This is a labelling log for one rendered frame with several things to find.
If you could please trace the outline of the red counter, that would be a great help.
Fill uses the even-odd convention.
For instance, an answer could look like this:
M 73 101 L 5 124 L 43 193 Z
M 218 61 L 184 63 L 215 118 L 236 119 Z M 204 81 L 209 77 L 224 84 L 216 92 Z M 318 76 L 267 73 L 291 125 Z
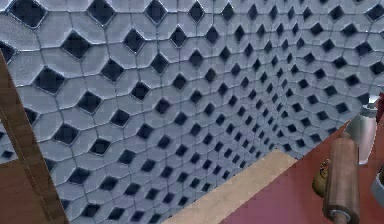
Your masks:
M 332 224 L 311 184 L 336 137 L 300 160 L 275 150 L 162 224 Z

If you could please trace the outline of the olive round fruit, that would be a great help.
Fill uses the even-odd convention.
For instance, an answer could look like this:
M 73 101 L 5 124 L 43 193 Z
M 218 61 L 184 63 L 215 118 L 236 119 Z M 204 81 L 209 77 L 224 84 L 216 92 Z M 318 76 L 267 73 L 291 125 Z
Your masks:
M 331 163 L 330 159 L 326 159 L 320 164 L 318 173 L 314 176 L 312 181 L 312 189 L 316 195 L 323 198 L 325 195 L 325 188 L 328 176 L 328 167 Z

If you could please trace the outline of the brown wooden pepper mill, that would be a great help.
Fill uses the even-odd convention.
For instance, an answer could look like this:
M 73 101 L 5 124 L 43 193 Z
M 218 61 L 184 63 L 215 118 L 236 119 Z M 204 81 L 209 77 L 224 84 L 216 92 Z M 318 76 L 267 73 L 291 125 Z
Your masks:
M 342 133 L 330 148 L 322 212 L 334 224 L 359 224 L 359 154 L 348 133 Z

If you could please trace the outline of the grey metal bowl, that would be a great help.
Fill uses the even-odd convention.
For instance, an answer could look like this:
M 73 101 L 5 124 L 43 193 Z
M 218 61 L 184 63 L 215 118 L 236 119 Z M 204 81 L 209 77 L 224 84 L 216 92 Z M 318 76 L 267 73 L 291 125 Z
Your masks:
M 384 208 L 384 165 L 381 167 L 373 180 L 371 192 L 377 203 Z

